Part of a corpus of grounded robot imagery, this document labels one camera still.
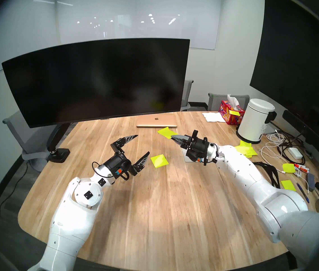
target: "yellow sticky note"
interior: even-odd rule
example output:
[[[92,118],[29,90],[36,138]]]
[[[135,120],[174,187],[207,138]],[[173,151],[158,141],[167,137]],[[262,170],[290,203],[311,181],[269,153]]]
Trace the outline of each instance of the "yellow sticky note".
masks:
[[[257,155],[256,151],[253,149],[253,147],[248,147],[249,148],[249,152],[247,153],[247,155]]]
[[[240,140],[240,146],[250,147],[250,146],[251,146],[251,143],[246,143],[246,142]]]
[[[152,160],[152,163],[155,166],[155,168],[162,167],[162,166],[169,164],[167,159],[165,158],[165,156],[163,154],[153,156],[153,157],[151,157],[151,160]]]
[[[237,146],[235,149],[244,155],[257,155],[253,147]]]
[[[173,132],[168,127],[158,130],[157,132],[165,136],[167,139],[170,139],[172,135],[178,135],[176,132]]]
[[[295,166],[294,166],[294,164],[291,164],[291,163],[282,164],[282,168],[284,169],[284,171],[286,173],[294,173],[295,172]]]
[[[240,153],[242,153],[242,154],[244,154],[244,155],[248,155],[247,153],[250,152],[250,147],[237,146],[237,147],[235,147],[235,149],[236,149],[238,152],[240,152]]]
[[[296,191],[294,185],[292,184],[292,182],[290,180],[281,181],[281,183],[282,183],[282,186],[284,187],[284,189]]]
[[[238,111],[230,111],[231,115],[240,115],[240,113]]]

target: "gold laptop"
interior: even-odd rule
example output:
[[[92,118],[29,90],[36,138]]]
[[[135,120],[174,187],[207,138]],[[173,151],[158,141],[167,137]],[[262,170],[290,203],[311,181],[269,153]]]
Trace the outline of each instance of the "gold laptop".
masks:
[[[137,127],[177,127],[176,116],[173,113],[155,113],[139,115]]]

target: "office chair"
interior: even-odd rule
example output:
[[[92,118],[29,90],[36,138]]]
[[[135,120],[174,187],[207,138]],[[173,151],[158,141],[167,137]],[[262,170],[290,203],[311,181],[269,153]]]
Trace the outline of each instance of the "office chair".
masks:
[[[3,123],[8,126],[23,149],[22,158],[28,160],[34,170],[41,172],[48,162],[47,141],[60,125],[29,128],[20,111],[4,119]]]
[[[181,109],[180,111],[186,111],[188,110],[191,105],[188,103],[188,97],[189,93],[191,91],[193,80],[184,81],[184,87],[183,87],[183,94],[182,94],[182,102],[181,102]]]
[[[208,93],[208,96],[210,97],[208,100],[208,111],[218,111],[222,100],[227,100],[227,95]],[[250,101],[249,95],[231,95],[231,97],[235,97],[238,100],[240,107],[244,111],[246,110]]]

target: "television screen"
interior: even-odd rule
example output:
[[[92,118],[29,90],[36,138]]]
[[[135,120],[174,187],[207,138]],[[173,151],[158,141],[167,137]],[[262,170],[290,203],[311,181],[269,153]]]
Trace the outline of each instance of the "television screen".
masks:
[[[188,39],[112,39],[66,44],[2,63],[32,127],[179,111]]]
[[[250,85],[319,135],[319,20],[291,0],[265,0]]]

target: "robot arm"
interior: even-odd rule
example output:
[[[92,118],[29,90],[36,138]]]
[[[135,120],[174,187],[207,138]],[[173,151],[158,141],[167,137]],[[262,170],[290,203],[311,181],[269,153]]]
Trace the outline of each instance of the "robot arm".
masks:
[[[207,138],[174,135],[172,140],[187,149],[193,162],[215,163],[248,198],[257,220],[273,243],[282,241],[300,262],[307,262],[319,243],[319,213],[308,211],[295,191],[273,187],[255,165],[233,146],[209,143]]]
[[[122,150],[122,146],[136,137],[127,136],[112,143],[115,154],[97,168],[92,164],[92,177],[71,180],[51,220],[44,255],[28,271],[73,270],[77,254],[88,239],[97,217],[103,199],[102,188],[113,185],[118,177],[128,180],[128,172],[135,176],[144,168],[149,152],[132,165]]]

